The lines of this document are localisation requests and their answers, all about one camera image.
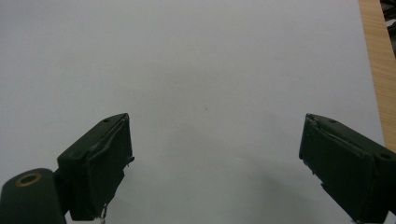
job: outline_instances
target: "white surface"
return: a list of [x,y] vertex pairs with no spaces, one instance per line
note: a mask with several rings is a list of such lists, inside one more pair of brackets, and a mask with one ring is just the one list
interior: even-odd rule
[[0,184],[122,112],[107,223],[349,223],[304,115],[383,142],[357,0],[0,2]]

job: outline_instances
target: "wooden edge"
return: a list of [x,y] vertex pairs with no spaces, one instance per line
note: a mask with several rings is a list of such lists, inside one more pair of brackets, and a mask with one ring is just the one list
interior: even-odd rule
[[360,0],[386,147],[396,152],[396,60],[379,0]]

